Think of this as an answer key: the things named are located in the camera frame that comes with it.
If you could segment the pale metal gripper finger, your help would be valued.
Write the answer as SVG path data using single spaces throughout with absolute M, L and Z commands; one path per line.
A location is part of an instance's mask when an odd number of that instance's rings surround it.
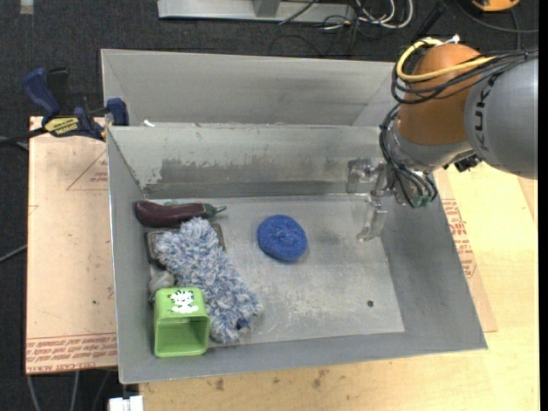
M 384 162 L 374 158 L 357 158 L 348 162 L 346 192 L 357 193 L 361 183 L 376 193 L 383 182 Z
M 388 212 L 384 207 L 383 196 L 371 191 L 366 198 L 365 222 L 356 235 L 358 241 L 370 241 L 381 236 Z

